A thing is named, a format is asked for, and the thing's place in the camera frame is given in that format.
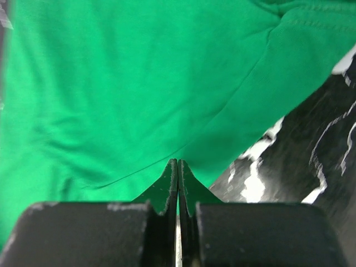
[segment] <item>green t-shirt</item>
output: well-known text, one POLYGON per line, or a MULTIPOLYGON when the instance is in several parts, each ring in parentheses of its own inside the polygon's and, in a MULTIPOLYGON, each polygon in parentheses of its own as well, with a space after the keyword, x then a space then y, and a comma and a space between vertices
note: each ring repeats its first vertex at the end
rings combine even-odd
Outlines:
POLYGON ((16 0, 0 245, 36 201, 130 201, 170 158, 209 186, 356 42, 354 1, 16 0))

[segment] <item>black surface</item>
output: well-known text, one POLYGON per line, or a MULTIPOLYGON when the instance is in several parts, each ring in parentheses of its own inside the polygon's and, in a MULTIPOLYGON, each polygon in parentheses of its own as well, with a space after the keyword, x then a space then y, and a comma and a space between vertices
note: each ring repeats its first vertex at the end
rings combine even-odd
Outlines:
POLYGON ((140 266, 150 216, 145 204, 34 204, 11 233, 1 266, 140 266))
POLYGON ((203 266, 347 266, 324 214, 309 205, 201 204, 197 225, 203 266))
POLYGON ((320 207, 351 266, 356 266, 355 64, 347 73, 330 76, 285 116, 258 164, 251 155, 240 157, 211 187, 225 202, 303 201, 320 207), (316 199, 307 198, 318 188, 316 199))

